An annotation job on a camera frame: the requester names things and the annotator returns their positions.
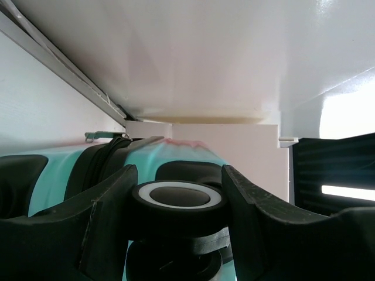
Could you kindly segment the teal pink suitcase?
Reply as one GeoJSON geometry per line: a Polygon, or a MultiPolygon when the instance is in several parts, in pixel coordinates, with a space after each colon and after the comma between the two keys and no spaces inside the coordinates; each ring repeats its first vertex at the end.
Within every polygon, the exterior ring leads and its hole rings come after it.
{"type": "Polygon", "coordinates": [[[86,140],[2,156],[1,220],[31,217],[134,165],[121,280],[233,275],[222,159],[200,142],[114,132],[87,133],[86,140]]]}

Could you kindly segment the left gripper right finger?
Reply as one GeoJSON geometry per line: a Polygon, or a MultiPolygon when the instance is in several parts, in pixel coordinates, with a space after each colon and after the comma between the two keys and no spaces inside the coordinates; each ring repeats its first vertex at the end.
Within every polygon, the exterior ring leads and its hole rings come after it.
{"type": "Polygon", "coordinates": [[[374,279],[374,208],[327,217],[278,198],[232,166],[221,177],[238,280],[374,279]]]}

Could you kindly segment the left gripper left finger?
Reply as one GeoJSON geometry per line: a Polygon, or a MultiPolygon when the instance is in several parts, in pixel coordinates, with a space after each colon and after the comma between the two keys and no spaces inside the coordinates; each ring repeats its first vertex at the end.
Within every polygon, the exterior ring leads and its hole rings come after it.
{"type": "Polygon", "coordinates": [[[1,220],[1,279],[121,280],[126,205],[137,182],[137,168],[128,165],[31,217],[1,220]]]}

